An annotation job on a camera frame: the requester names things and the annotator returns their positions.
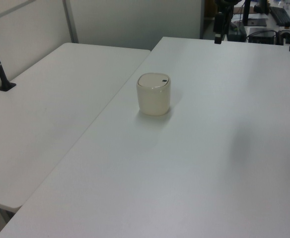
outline black cable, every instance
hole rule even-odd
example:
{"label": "black cable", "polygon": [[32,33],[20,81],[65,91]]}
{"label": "black cable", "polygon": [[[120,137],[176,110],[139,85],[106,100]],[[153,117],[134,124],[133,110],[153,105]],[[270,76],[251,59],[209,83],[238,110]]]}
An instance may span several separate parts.
{"label": "black cable", "polygon": [[242,15],[242,8],[241,8],[241,11],[240,11],[240,19],[239,19],[239,22],[241,22],[241,15]]}
{"label": "black cable", "polygon": [[283,32],[290,32],[290,30],[282,30],[282,31],[280,31],[281,33],[283,33]]}
{"label": "black cable", "polygon": [[258,35],[265,32],[275,32],[275,34],[277,33],[277,31],[274,31],[274,30],[263,30],[263,31],[253,32],[252,34],[248,35],[246,38],[248,39],[250,36]]}
{"label": "black cable", "polygon": [[237,13],[235,13],[234,15],[239,14],[239,12],[240,12],[240,15],[242,14],[242,8],[243,8],[244,4],[245,4],[245,2],[242,4],[242,6],[238,9]]}

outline white tabletop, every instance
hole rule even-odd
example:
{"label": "white tabletop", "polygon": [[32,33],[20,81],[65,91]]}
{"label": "white tabletop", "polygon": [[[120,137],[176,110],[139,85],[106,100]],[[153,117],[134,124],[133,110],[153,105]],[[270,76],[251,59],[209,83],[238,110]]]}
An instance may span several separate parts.
{"label": "white tabletop", "polygon": [[148,54],[64,44],[0,92],[0,208],[24,204]]}
{"label": "white tabletop", "polygon": [[[146,72],[171,78],[164,116],[139,112]],[[20,237],[290,238],[288,49],[163,38],[0,233]]]}

